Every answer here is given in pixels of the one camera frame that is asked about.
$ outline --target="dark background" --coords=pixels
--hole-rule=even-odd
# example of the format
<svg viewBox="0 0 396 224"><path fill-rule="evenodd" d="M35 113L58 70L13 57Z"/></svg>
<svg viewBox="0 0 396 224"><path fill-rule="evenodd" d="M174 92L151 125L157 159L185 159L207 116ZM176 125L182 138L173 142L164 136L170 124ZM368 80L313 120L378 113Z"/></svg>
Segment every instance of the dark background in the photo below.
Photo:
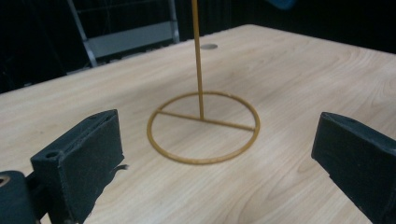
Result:
<svg viewBox="0 0 396 224"><path fill-rule="evenodd" d="M175 1L180 40L192 39L191 1ZM74 2L87 37L170 18L166 0ZM298 0L290 10L264 0L199 0L199 10L201 35L250 23L396 53L394 0ZM0 0L0 92L87 66L89 59L66 0Z"/></svg>

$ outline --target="wood grain surface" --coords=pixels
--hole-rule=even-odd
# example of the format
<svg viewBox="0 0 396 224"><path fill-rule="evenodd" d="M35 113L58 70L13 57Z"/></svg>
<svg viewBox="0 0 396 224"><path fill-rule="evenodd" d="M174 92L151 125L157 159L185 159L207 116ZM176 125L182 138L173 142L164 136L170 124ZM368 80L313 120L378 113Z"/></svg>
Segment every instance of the wood grain surface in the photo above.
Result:
<svg viewBox="0 0 396 224"><path fill-rule="evenodd" d="M219 46L201 51L204 91L238 95L259 113L258 139L242 155L187 165L161 156L147 139L158 106L197 91L188 41L0 95L0 170L28 175L37 151L115 108L130 169L106 187L86 223L370 223L310 153L322 111L396 138L396 56L253 25L201 44ZM204 100L210 118L252 122L239 104ZM198 115L197 98L169 110ZM193 158L227 153L249 135L166 116L154 129L162 145Z"/></svg>

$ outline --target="circular wire frame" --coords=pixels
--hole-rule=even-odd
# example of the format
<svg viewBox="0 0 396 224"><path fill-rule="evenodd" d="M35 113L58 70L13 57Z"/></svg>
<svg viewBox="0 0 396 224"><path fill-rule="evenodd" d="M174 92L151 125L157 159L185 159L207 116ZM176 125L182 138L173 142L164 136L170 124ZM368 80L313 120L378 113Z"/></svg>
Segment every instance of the circular wire frame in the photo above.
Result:
<svg viewBox="0 0 396 224"><path fill-rule="evenodd" d="M228 93L220 92L220 91L204 91L203 92L203 95L219 95L219 96L233 99L233 100L239 102L240 104L244 105L250 111L250 113L252 114L252 116L254 118L254 121L255 121L254 127L249 127L249 126L239 125L239 124L232 124L232 123L224 122L224 121L220 121L220 120L200 119L200 118L196 118L194 116L185 116L185 115L179 115L179 114L174 114L174 113L169 113L169 112L163 111L164 108L166 108L168 105L172 104L173 102L180 100L182 98L186 98L186 97L190 97L190 96L194 96L194 95L199 95L199 92L190 92L190 93L186 93L186 94L180 95L178 97L175 97L175 98L169 100L168 102L164 103L163 105L161 105L150 116L150 118L148 120L148 128L147 128L148 140L150 141L151 145L159 153L161 153L163 156L165 156L168 159L171 159L173 161L182 162L182 163L212 164L212 163L230 160L230 159L242 154L243 152L248 150L248 148L250 148L253 145L253 143L256 140L256 138L259 134L259 131L260 131L260 126L261 126L260 118L259 118L257 111L254 109L254 107L240 97L237 97L237 96L234 96L234 95L231 95ZM172 154L172 153L168 152L167 150L165 150L164 148L160 147L158 145L158 143L154 140L154 137L152 135L152 124L158 114L165 114L165 115L170 115L170 116L174 116L174 117L179 117L182 119L193 119L193 120L202 121L202 122L206 122L206 123L212 123L212 124L216 124L216 125L223 125L223 126L228 126L228 127L232 127L232 128L244 129L244 130L253 132L253 134L250 137L250 139L242 147L240 147L239 149L237 149L229 154L223 155L223 156L209 158L209 159L192 159L192 158L180 157L180 156Z"/></svg>

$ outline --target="blue object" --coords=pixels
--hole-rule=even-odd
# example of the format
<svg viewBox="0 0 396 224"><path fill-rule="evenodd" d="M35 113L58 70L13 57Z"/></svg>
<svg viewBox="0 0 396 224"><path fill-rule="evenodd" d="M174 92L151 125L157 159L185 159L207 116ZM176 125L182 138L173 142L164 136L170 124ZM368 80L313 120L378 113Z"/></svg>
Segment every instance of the blue object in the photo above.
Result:
<svg viewBox="0 0 396 224"><path fill-rule="evenodd" d="M267 0L267 2L279 9L289 10L294 6L297 0Z"/></svg>

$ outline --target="vertical rod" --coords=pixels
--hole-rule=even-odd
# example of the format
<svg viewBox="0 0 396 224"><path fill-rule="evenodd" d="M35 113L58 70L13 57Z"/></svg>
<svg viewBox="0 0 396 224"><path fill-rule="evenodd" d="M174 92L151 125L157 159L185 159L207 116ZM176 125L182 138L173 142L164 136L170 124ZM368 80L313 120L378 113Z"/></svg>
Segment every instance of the vertical rod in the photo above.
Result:
<svg viewBox="0 0 396 224"><path fill-rule="evenodd" d="M194 27L195 59L197 64L198 96L200 119L204 119L204 92L202 88L201 51L199 44L199 23L197 0L192 0L192 21Z"/></svg>

